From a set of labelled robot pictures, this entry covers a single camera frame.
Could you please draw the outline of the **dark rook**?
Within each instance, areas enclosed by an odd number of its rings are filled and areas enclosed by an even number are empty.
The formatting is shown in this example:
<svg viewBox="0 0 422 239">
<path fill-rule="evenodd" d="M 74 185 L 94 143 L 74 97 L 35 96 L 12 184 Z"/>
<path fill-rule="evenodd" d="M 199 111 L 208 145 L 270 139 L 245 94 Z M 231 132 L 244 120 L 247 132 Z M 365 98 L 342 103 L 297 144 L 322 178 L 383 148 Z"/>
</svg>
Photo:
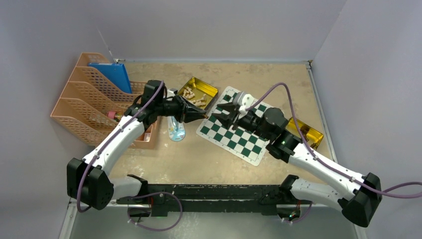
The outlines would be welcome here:
<svg viewBox="0 0 422 239">
<path fill-rule="evenodd" d="M 225 95 L 223 99 L 224 99 L 225 101 L 229 102 L 229 101 L 230 101 L 230 99 L 231 99 L 231 96 L 229 96 L 229 95 Z"/>
</svg>

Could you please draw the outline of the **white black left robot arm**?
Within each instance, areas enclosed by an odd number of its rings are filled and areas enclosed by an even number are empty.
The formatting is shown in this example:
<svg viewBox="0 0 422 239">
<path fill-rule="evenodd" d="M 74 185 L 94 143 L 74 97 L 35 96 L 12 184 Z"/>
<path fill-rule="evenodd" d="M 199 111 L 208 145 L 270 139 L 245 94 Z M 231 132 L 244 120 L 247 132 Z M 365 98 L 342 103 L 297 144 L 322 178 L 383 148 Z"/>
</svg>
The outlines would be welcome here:
<svg viewBox="0 0 422 239">
<path fill-rule="evenodd" d="M 182 96 L 167 96 L 163 81 L 149 80 L 111 133 L 82 159 L 72 158 L 67 164 L 67 194 L 76 200 L 78 212 L 101 210 L 111 200 L 124 197 L 137 204 L 148 199 L 148 190 L 139 177 L 126 176 L 112 182 L 109 174 L 122 154 L 159 117 L 189 123 L 207 118 L 207 112 Z"/>
</svg>

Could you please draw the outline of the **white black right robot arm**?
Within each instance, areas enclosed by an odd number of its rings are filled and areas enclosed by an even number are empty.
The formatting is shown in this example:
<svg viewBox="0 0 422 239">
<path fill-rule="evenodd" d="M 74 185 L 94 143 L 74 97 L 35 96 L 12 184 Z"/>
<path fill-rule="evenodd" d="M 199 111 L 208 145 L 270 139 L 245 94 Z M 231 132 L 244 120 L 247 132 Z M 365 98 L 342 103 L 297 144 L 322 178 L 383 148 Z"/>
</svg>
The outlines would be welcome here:
<svg viewBox="0 0 422 239">
<path fill-rule="evenodd" d="M 213 113 L 226 129 L 241 127 L 268 141 L 267 151 L 276 159 L 300 167 L 325 184 L 305 185 L 298 176 L 288 176 L 280 188 L 280 198 L 287 203 L 313 201 L 332 207 L 353 224 L 369 226 L 382 201 L 381 180 L 373 174 L 353 172 L 318 152 L 286 129 L 288 120 L 279 108 L 268 108 L 262 116 L 253 111 L 242 115 L 234 103 L 220 104 L 226 113 Z"/>
</svg>

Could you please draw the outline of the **gold tin with light pieces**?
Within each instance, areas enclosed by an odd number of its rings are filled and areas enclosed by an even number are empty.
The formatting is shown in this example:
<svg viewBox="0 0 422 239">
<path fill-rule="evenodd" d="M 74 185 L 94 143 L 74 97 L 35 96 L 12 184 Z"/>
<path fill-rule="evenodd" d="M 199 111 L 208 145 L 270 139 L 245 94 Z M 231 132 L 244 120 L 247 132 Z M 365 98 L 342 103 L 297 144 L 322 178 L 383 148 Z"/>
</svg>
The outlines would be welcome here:
<svg viewBox="0 0 422 239">
<path fill-rule="evenodd" d="M 218 96 L 218 89 L 196 77 L 192 77 L 178 91 L 177 95 L 182 96 L 195 106 L 208 111 Z"/>
</svg>

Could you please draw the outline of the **green white chess board mat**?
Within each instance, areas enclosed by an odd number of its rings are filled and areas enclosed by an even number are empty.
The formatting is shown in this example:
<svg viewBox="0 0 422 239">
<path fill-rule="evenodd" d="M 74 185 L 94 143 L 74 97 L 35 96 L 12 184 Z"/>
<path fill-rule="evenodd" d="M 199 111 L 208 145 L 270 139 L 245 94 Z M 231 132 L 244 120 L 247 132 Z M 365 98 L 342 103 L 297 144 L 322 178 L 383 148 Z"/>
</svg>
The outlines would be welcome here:
<svg viewBox="0 0 422 239">
<path fill-rule="evenodd" d="M 240 90 L 231 86 L 226 87 L 209 110 L 209 118 L 202 121 L 196 133 L 210 143 L 232 153 L 251 165 L 258 166 L 266 152 L 266 146 L 269 141 L 265 141 L 263 138 L 255 136 L 240 127 L 236 130 L 226 129 L 212 116 L 212 113 L 227 114 L 227 111 L 221 110 L 217 105 L 228 103 L 223 99 L 225 95 L 231 96 L 229 102 L 232 102 L 239 92 Z"/>
</svg>

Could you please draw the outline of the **gold tin with dark pieces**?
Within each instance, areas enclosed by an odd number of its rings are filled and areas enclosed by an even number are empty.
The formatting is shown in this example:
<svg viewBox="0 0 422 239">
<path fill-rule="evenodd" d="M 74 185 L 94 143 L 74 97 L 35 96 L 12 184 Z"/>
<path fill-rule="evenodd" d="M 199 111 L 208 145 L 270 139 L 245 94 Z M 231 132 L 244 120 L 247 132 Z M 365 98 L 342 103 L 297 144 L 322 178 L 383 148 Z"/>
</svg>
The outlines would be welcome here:
<svg viewBox="0 0 422 239">
<path fill-rule="evenodd" d="M 314 149 L 317 150 L 317 148 L 319 147 L 319 145 L 321 144 L 324 135 L 319 132 L 318 130 L 314 129 L 313 127 L 307 125 L 306 123 L 302 122 L 301 120 L 297 119 L 297 123 L 299 126 L 299 129 L 302 133 L 302 135 L 304 136 L 306 142 L 308 143 L 308 145 Z M 296 125 L 294 123 L 294 119 L 291 117 L 289 119 L 289 123 L 286 126 L 286 129 L 294 134 L 295 136 L 300 138 L 300 134 L 298 133 L 298 130 L 296 128 Z"/>
</svg>

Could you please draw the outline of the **light blue round item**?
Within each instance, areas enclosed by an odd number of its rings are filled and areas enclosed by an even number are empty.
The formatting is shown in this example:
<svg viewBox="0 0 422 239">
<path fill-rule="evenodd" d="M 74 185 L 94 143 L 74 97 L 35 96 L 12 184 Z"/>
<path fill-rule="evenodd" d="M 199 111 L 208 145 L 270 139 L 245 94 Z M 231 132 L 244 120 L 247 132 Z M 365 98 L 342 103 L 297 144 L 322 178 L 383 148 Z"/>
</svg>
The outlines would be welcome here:
<svg viewBox="0 0 422 239">
<path fill-rule="evenodd" d="M 174 142 L 182 141 L 186 136 L 183 123 L 178 122 L 175 117 L 167 117 L 168 136 Z"/>
</svg>

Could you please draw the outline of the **small orange plastic box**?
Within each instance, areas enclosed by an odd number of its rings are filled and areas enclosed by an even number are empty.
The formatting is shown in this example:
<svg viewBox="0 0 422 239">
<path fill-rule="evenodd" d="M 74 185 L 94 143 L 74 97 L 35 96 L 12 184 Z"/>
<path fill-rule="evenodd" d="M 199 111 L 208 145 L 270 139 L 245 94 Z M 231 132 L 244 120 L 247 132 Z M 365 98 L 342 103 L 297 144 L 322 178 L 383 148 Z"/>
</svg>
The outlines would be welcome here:
<svg viewBox="0 0 422 239">
<path fill-rule="evenodd" d="M 158 123 L 151 125 L 145 133 L 134 141 L 134 147 L 140 149 L 154 149 L 158 138 Z"/>
</svg>

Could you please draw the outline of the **pink bottle in rack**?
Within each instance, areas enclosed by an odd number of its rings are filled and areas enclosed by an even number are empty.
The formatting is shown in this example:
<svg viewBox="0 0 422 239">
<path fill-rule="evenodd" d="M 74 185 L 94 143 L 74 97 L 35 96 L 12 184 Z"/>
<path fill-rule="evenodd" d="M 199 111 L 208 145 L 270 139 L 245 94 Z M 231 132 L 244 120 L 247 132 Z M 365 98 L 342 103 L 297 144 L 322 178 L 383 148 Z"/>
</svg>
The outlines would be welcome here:
<svg viewBox="0 0 422 239">
<path fill-rule="evenodd" d="M 124 116 L 121 112 L 109 111 L 106 116 L 116 122 L 120 122 L 121 118 Z"/>
</svg>

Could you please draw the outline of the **blue folder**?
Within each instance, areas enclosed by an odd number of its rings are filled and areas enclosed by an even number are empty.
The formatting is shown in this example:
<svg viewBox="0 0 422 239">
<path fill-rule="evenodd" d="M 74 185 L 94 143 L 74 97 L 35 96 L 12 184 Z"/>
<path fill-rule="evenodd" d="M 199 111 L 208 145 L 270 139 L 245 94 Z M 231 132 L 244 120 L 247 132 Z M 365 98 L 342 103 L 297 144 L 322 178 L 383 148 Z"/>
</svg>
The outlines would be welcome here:
<svg viewBox="0 0 422 239">
<path fill-rule="evenodd" d="M 96 68 L 123 92 L 132 94 L 131 84 L 124 64 L 93 62 L 89 63 L 88 66 Z"/>
</svg>

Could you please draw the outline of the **orange plastic file rack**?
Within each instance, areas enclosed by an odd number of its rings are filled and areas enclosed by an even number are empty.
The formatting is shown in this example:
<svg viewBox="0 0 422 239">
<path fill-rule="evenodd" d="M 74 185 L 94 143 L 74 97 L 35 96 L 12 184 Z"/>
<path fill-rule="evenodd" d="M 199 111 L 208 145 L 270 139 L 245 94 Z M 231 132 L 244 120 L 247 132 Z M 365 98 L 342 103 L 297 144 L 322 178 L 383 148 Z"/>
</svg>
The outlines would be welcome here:
<svg viewBox="0 0 422 239">
<path fill-rule="evenodd" d="M 51 118 L 89 146 L 99 145 L 117 126 L 108 112 L 118 114 L 143 93 L 144 82 L 130 82 L 125 93 L 89 63 L 108 63 L 100 53 L 83 52 L 76 63 Z"/>
</svg>

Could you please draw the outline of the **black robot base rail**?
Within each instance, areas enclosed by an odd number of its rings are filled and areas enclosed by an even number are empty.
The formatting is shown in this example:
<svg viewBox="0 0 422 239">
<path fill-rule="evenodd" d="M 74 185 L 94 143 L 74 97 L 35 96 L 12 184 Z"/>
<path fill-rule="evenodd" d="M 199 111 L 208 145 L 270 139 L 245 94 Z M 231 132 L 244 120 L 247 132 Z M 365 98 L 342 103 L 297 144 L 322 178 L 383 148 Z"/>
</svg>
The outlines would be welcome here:
<svg viewBox="0 0 422 239">
<path fill-rule="evenodd" d="M 152 216 L 165 217 L 169 212 L 202 213 L 260 213 L 264 216 L 288 216 L 297 200 L 282 191 L 280 185 L 206 185 L 206 184 L 149 184 L 142 187 L 140 195 L 146 199 L 125 197 L 118 204 L 135 206 L 144 204 L 152 209 Z"/>
</svg>

